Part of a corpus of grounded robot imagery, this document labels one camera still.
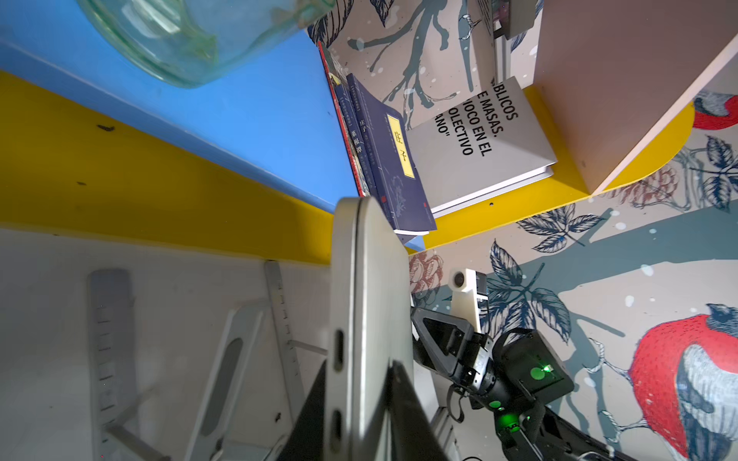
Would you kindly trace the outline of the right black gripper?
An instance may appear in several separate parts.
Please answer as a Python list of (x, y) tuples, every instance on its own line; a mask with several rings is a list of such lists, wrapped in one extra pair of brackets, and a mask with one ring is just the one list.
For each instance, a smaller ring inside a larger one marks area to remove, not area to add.
[(478, 403), (491, 403), (497, 381), (491, 338), (474, 331), (465, 319), (442, 312), (415, 308), (413, 358), (420, 365), (447, 378)]

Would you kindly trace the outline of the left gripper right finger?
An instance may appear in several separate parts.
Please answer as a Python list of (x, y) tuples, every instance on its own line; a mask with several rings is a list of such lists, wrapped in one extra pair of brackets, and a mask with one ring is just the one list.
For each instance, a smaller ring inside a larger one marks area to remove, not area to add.
[(403, 363), (389, 369), (388, 410), (391, 426), (391, 460), (446, 461)]

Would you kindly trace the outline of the silver laptop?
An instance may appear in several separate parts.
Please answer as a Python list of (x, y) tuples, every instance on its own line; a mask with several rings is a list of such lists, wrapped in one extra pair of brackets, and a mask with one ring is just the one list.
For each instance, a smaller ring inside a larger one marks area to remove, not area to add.
[(377, 201), (339, 201), (332, 228), (326, 460), (387, 460), (393, 363), (411, 366), (407, 250)]

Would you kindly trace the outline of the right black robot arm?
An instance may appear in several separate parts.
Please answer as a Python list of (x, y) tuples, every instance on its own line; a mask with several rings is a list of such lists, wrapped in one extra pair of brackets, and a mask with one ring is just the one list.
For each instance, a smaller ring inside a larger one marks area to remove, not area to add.
[(422, 308), (411, 322), (415, 360), (449, 380), (449, 397), (493, 414), (506, 459), (627, 459), (548, 407), (573, 392), (574, 380), (537, 330), (513, 328), (492, 339), (465, 319)]

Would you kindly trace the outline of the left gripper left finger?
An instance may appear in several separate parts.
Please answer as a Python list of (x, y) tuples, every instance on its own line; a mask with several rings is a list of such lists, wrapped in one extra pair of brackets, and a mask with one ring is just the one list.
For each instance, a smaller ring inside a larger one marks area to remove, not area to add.
[(323, 363), (278, 461), (323, 459), (325, 394), (326, 363)]

